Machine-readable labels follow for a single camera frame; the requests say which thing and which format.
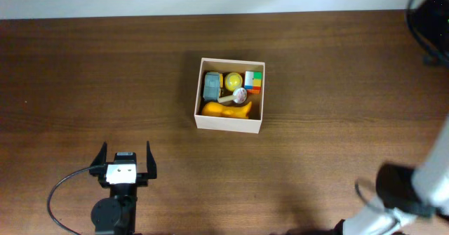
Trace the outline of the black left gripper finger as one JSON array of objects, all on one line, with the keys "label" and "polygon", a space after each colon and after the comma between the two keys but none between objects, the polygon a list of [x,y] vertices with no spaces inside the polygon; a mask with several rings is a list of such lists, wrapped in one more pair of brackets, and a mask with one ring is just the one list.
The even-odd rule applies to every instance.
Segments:
[{"label": "black left gripper finger", "polygon": [[151,152],[149,141],[147,141],[147,179],[153,180],[157,178],[157,164]]},{"label": "black left gripper finger", "polygon": [[104,165],[107,160],[107,143],[103,142],[100,151],[96,155],[96,157],[93,159],[91,166],[100,166]]}]

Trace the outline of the orange rubber fish toy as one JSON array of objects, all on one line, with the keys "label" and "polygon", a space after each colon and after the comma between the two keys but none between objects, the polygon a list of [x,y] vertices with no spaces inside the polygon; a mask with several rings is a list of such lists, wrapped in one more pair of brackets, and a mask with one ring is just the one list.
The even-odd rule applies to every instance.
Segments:
[{"label": "orange rubber fish toy", "polygon": [[224,106],[218,102],[208,102],[202,109],[203,116],[215,116],[234,119],[249,119],[253,103],[249,102],[242,107]]}]

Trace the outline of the yellow grey toy truck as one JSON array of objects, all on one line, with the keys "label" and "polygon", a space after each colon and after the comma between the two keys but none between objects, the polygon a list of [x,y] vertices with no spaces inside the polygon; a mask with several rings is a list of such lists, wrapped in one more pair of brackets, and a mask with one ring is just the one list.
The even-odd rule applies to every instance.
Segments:
[{"label": "yellow grey toy truck", "polygon": [[206,102],[217,102],[221,95],[223,76],[219,72],[207,72],[204,78],[203,99]]}]

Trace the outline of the white wooden paddle toy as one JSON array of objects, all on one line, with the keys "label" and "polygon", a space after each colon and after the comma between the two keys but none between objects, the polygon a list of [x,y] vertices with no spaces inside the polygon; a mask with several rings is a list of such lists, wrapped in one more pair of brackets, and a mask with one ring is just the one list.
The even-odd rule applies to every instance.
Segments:
[{"label": "white wooden paddle toy", "polygon": [[245,88],[237,88],[232,95],[228,95],[225,97],[218,98],[217,101],[219,103],[230,102],[233,101],[236,104],[242,104],[246,101],[247,91]]}]

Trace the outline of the yellow grey ball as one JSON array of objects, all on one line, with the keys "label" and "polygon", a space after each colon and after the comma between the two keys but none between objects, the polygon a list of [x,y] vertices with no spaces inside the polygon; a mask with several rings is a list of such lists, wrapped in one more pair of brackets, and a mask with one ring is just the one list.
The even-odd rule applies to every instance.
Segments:
[{"label": "yellow grey ball", "polygon": [[234,92],[241,88],[243,83],[242,76],[237,72],[231,72],[224,79],[224,86],[228,91]]}]

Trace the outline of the colourful puzzle cube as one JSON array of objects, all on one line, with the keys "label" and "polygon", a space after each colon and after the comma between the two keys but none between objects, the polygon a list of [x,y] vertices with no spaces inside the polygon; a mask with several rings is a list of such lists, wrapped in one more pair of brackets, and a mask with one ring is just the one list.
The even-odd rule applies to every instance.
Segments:
[{"label": "colourful puzzle cube", "polygon": [[248,93],[259,94],[262,89],[262,72],[246,71],[244,88]]}]

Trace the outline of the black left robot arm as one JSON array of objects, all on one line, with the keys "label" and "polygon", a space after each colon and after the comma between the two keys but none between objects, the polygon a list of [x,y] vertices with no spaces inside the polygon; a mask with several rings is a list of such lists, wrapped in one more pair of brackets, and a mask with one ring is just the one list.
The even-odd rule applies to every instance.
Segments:
[{"label": "black left robot arm", "polygon": [[138,188],[146,187],[157,178],[157,165],[150,144],[146,144],[147,171],[137,170],[137,154],[118,152],[112,162],[107,161],[107,143],[104,143],[91,163],[89,174],[100,186],[109,190],[107,198],[99,200],[91,211],[95,233],[99,235],[129,235],[135,233]]}]

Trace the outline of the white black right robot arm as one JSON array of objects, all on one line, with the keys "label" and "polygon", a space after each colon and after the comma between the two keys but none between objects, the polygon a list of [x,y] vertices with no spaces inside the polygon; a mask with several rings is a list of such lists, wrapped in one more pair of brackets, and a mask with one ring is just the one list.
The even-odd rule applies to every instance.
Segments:
[{"label": "white black right robot arm", "polygon": [[[448,0],[408,0],[406,24],[427,52],[428,65],[448,66]],[[377,173],[375,196],[331,234],[399,234],[417,218],[448,219],[448,124],[444,124],[427,160],[417,168],[385,163]]]}]

